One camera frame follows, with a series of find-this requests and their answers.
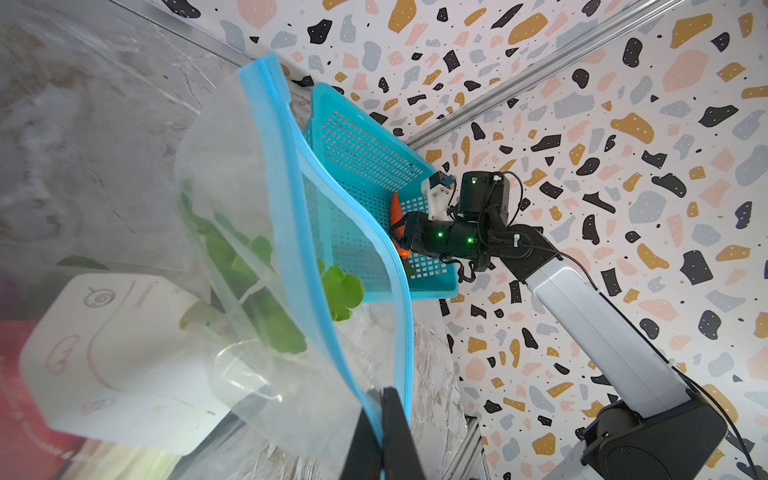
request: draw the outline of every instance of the metal edge strip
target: metal edge strip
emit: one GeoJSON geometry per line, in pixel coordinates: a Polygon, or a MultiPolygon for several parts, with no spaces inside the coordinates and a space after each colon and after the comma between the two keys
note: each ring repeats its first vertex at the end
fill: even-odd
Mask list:
{"type": "Polygon", "coordinates": [[[411,136],[406,144],[413,150],[433,142],[444,134],[460,127],[478,115],[491,110],[503,101],[535,87],[537,84],[604,47],[659,15],[679,5],[684,0],[640,0],[618,12],[586,34],[555,50],[547,57],[527,67],[518,75],[502,82],[459,108],[453,114],[441,118],[424,130],[411,136]]]}
{"type": "MultiPolygon", "coordinates": [[[[223,43],[211,37],[207,33],[196,29],[192,25],[187,24],[183,20],[172,15],[170,12],[164,12],[155,5],[152,5],[147,0],[109,0],[118,7],[125,8],[129,12],[144,18],[145,20],[154,23],[155,25],[165,28],[166,30],[182,37],[183,39],[190,41],[217,57],[223,58],[238,67],[244,67],[253,61],[252,58],[244,55],[241,51],[235,50],[229,45],[223,43]]],[[[302,88],[293,82],[289,81],[288,90],[304,100],[311,101],[311,91],[302,88]]]]}

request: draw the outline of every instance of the turquoise plastic basket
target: turquoise plastic basket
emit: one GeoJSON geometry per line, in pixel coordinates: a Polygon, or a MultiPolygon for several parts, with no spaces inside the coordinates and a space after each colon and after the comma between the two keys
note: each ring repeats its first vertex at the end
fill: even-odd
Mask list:
{"type": "MultiPolygon", "coordinates": [[[[398,192],[403,213],[427,211],[421,184],[436,172],[435,168],[330,85],[315,85],[312,117],[304,136],[328,173],[384,230],[389,229],[394,192],[398,192]]],[[[319,212],[321,217],[339,217],[333,205],[318,208],[327,208],[319,212]]],[[[365,302],[392,301],[386,272],[370,266],[364,255],[356,254],[366,239],[355,238],[339,222],[323,222],[319,228],[321,231],[315,234],[328,246],[322,252],[326,264],[356,272],[366,286],[365,302]]],[[[452,298],[458,294],[455,265],[445,265],[417,253],[408,261],[416,271],[408,278],[413,300],[452,298]]]]}

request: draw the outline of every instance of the red package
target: red package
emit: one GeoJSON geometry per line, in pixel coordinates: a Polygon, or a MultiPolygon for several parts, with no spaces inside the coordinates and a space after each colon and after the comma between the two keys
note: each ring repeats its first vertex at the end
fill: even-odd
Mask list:
{"type": "Polygon", "coordinates": [[[85,441],[45,426],[18,373],[18,356],[34,329],[34,322],[0,321],[0,465],[3,477],[14,480],[47,480],[85,441]]]}

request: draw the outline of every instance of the terrazzo pattern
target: terrazzo pattern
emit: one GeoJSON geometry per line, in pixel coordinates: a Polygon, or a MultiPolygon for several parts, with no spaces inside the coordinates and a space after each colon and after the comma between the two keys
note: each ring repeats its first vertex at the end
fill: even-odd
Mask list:
{"type": "Polygon", "coordinates": [[[148,0],[410,137],[636,0],[148,0]]]}
{"type": "MultiPolygon", "coordinates": [[[[457,177],[518,174],[518,221],[543,227],[719,399],[761,475],[766,24],[762,0],[685,2],[419,152],[457,177]]],[[[495,477],[543,478],[616,392],[499,261],[440,303],[464,409],[481,419],[495,477]]],[[[698,478],[750,478],[735,445],[723,440],[698,478]]]]}

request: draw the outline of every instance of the robotic arm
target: robotic arm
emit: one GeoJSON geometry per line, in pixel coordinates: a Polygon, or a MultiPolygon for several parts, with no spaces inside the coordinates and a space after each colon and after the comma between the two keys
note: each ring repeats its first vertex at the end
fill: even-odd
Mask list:
{"type": "Polygon", "coordinates": [[[468,172],[455,221],[408,212],[390,235],[402,248],[446,263],[469,260],[470,277],[459,269],[464,281],[498,257],[616,389],[621,400],[598,413],[545,480],[692,480],[725,436],[725,421],[539,230],[506,224],[509,190],[501,172],[468,172]]]}

